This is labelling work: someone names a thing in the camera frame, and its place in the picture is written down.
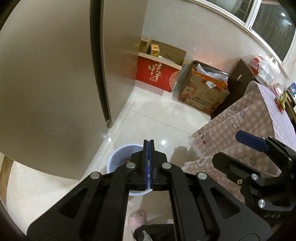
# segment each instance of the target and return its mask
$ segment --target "black pants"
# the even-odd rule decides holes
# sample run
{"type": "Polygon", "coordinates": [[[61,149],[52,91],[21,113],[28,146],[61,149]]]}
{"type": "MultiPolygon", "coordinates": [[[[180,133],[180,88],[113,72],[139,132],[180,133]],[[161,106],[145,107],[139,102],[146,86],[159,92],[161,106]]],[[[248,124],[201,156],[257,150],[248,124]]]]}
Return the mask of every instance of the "black pants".
{"type": "Polygon", "coordinates": [[[153,224],[142,225],[137,228],[133,233],[133,237],[137,241],[143,241],[145,237],[145,231],[153,241],[174,241],[175,231],[173,224],[153,224]]]}

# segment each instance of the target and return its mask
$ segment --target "pink checkered tablecloth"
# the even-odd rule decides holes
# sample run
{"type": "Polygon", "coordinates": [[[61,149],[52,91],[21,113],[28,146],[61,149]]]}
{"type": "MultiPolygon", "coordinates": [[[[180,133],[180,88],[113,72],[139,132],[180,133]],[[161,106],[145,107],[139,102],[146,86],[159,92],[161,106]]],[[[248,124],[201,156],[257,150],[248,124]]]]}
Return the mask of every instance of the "pink checkered tablecloth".
{"type": "Polygon", "coordinates": [[[257,169],[264,175],[268,169],[278,172],[275,164],[264,154],[235,140],[239,130],[258,137],[272,136],[296,150],[296,135],[286,112],[280,113],[275,104],[275,95],[265,86],[250,82],[244,96],[216,118],[192,134],[193,147],[205,156],[197,161],[187,162],[183,171],[196,174],[205,172],[240,201],[244,197],[240,186],[231,182],[226,175],[215,169],[213,155],[223,152],[257,169]]]}

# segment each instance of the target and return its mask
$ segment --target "plastic bag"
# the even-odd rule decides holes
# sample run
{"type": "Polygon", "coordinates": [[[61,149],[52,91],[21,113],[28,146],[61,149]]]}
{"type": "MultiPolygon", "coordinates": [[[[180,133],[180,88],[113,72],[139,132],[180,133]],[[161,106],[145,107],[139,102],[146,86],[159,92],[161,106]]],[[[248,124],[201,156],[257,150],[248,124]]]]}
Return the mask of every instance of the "plastic bag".
{"type": "Polygon", "coordinates": [[[219,71],[219,70],[216,70],[214,68],[211,68],[211,67],[206,67],[206,66],[203,66],[201,67],[200,64],[198,64],[196,67],[195,67],[196,71],[201,73],[201,74],[205,74],[213,79],[216,79],[216,80],[220,80],[220,81],[224,81],[227,83],[227,80],[228,80],[228,76],[229,74],[223,72],[223,71],[219,71]]]}
{"type": "Polygon", "coordinates": [[[275,58],[268,58],[268,56],[255,56],[251,63],[251,68],[267,85],[271,84],[280,73],[279,65],[275,58]]]}

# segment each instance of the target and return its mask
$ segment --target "refrigerator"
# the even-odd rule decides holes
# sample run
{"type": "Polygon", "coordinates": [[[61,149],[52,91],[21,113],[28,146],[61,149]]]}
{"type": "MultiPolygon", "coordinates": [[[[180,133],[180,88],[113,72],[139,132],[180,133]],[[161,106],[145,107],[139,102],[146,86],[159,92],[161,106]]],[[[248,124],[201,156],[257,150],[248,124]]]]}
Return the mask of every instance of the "refrigerator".
{"type": "Polygon", "coordinates": [[[147,0],[20,0],[0,31],[0,152],[79,180],[135,84],[147,0]]]}

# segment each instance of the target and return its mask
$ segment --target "pink slipper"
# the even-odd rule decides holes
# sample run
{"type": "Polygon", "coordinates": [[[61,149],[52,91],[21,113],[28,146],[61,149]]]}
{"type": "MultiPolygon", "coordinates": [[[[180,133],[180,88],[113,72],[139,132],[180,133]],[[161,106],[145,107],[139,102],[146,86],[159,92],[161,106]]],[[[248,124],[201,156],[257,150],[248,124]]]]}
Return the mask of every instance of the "pink slipper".
{"type": "Polygon", "coordinates": [[[132,234],[138,227],[141,227],[146,223],[147,223],[147,217],[146,217],[146,213],[143,210],[133,211],[128,217],[128,225],[131,229],[132,234]],[[133,214],[135,213],[139,213],[140,216],[132,217],[133,214]]]}

